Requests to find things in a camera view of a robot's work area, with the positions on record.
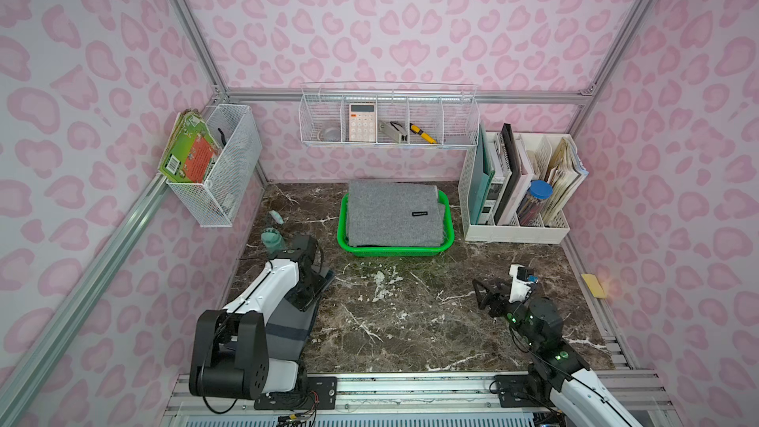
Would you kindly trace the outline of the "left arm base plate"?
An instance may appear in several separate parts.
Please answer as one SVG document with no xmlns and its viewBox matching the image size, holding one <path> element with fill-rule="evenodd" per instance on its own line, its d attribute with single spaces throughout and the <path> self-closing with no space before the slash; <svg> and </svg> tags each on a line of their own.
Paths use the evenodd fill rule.
<svg viewBox="0 0 759 427">
<path fill-rule="evenodd" d="M 338 392 L 338 377 L 308 377 L 296 383 L 287 393 L 266 393 L 254 403 L 254 409 L 265 410 L 334 410 Z"/>
</svg>

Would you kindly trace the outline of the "plain grey scarf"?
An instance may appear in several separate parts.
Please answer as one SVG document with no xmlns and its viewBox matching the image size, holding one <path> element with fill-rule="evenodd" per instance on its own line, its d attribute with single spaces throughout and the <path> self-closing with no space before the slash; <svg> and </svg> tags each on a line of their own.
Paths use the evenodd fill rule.
<svg viewBox="0 0 759 427">
<path fill-rule="evenodd" d="M 357 180 L 347 196 L 352 247 L 432 248 L 447 240 L 445 205 L 435 185 Z"/>
</svg>

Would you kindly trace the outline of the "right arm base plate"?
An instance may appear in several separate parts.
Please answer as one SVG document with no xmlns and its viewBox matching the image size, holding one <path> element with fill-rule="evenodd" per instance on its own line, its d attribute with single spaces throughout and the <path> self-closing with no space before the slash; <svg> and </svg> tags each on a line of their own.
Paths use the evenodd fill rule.
<svg viewBox="0 0 759 427">
<path fill-rule="evenodd" d="M 549 399 L 551 386 L 537 374 L 495 376 L 488 390 L 497 395 L 502 408 L 554 408 Z"/>
</svg>

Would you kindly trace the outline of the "dark grey plaid scarf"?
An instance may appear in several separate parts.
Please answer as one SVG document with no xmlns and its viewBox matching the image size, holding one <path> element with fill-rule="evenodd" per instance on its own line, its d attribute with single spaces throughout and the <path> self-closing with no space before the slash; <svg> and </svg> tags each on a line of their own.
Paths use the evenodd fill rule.
<svg viewBox="0 0 759 427">
<path fill-rule="evenodd" d="M 326 286 L 303 312 L 286 298 L 288 292 L 295 287 L 298 275 L 296 263 L 287 259 L 267 262 L 254 282 L 223 309 L 237 314 L 264 314 L 268 356 L 298 362 L 312 333 L 321 296 L 335 278 L 334 272 L 328 268 L 319 274 L 326 280 Z"/>
</svg>

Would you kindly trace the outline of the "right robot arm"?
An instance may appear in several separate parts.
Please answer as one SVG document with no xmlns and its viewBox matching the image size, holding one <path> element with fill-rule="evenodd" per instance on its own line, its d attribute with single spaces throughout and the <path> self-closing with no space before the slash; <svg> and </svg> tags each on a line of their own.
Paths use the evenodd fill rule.
<svg viewBox="0 0 759 427">
<path fill-rule="evenodd" d="M 535 294 L 534 271 L 513 264 L 509 277 L 472 281 L 478 307 L 492 318 L 505 319 L 512 342 L 531 359 L 526 375 L 494 377 L 489 390 L 498 395 L 500 405 L 541 406 L 576 426 L 640 425 L 565 340 L 565 320 L 557 306 Z"/>
</svg>

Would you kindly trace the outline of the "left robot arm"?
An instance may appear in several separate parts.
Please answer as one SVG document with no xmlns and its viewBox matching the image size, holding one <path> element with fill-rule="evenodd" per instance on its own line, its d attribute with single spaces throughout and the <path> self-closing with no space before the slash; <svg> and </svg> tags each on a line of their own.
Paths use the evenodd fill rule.
<svg viewBox="0 0 759 427">
<path fill-rule="evenodd" d="M 278 251 L 236 299 L 196 325 L 189 390 L 195 397 L 310 398 L 302 354 L 334 273 L 310 235 Z"/>
</svg>

